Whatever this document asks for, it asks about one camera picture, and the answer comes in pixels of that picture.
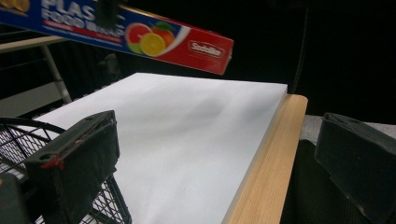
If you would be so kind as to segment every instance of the red box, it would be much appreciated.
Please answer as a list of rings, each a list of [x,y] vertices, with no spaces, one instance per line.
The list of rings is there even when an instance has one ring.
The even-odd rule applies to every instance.
[[[0,23],[223,75],[233,40],[134,8],[114,29],[95,23],[93,0],[0,1]]]

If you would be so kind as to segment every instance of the shopping cart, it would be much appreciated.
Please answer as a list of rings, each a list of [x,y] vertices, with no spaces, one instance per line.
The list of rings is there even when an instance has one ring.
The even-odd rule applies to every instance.
[[[114,111],[89,116],[67,131],[36,120],[0,118],[0,175],[11,174],[15,176],[21,187],[17,191],[22,194],[21,198],[23,198],[23,201],[16,205],[19,207],[15,211],[21,210],[21,207],[23,207],[22,210],[25,210],[25,213],[23,213],[27,216],[26,219],[34,223],[59,223],[60,220],[63,223],[75,223],[73,218],[78,217],[75,213],[81,214],[81,212],[85,215],[80,223],[132,223],[116,180],[112,173],[109,175],[109,171],[115,171],[112,166],[115,165],[118,157],[113,161],[110,160],[111,164],[100,164],[101,167],[97,166],[99,168],[72,168],[72,166],[78,165],[78,157],[91,155],[90,157],[95,160],[96,155],[102,152],[106,154],[109,151],[92,149],[91,151],[94,154],[87,154],[86,152],[89,152],[92,147],[110,147],[110,151],[115,150],[116,153],[119,153],[115,126]],[[75,143],[71,145],[67,139],[74,139]],[[107,169],[109,171],[104,172],[102,166],[109,167]],[[81,172],[90,170],[91,173],[95,174],[67,174],[67,172],[81,173],[79,170]],[[99,189],[94,192],[95,198],[89,206],[86,204],[76,205],[79,199],[71,200],[69,198],[85,197],[83,195],[85,192],[77,191],[80,189],[87,192],[91,191],[91,189],[94,189],[92,181],[85,184],[87,187],[84,187],[84,184],[80,184],[81,187],[73,187],[74,185],[64,182],[67,181],[67,178],[70,180],[70,176],[81,178],[79,176],[83,175],[97,180],[106,176],[104,181],[100,182],[101,184],[99,183]],[[86,207],[89,207],[89,210],[81,210]],[[1,218],[2,214],[3,216],[8,215],[8,218],[11,219],[16,216],[16,214],[13,214],[10,217],[5,209],[3,211],[3,213],[0,212],[2,223],[7,223],[6,219]]]

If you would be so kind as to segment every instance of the black surface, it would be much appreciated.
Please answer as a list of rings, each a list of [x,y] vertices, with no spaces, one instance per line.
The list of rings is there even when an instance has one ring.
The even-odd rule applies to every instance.
[[[315,161],[314,152],[314,144],[299,142],[280,223],[369,224]]]
[[[0,174],[1,223],[30,223],[20,183],[14,175]]]
[[[396,222],[396,139],[359,120],[327,113],[315,159],[373,223]]]

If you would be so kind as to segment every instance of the wooden edge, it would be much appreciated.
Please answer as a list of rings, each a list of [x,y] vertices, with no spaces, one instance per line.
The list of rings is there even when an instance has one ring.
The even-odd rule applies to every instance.
[[[226,223],[279,223],[307,102],[285,97]]]
[[[66,40],[65,38],[59,37],[59,36],[44,36],[44,37],[38,37],[38,38],[33,38],[33,39],[15,41],[15,42],[10,42],[10,43],[6,43],[6,44],[1,44],[0,45],[0,53],[6,53],[6,52],[11,52],[11,51],[20,50],[20,49],[29,49],[29,48],[34,48],[34,47],[40,47],[43,45],[54,44],[54,43],[62,42],[65,40]]]

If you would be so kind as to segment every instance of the wooden board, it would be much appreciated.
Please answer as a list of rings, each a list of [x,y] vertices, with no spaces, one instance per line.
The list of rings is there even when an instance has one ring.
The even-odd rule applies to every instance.
[[[303,125],[307,99],[288,95],[254,161],[228,223],[279,223]]]

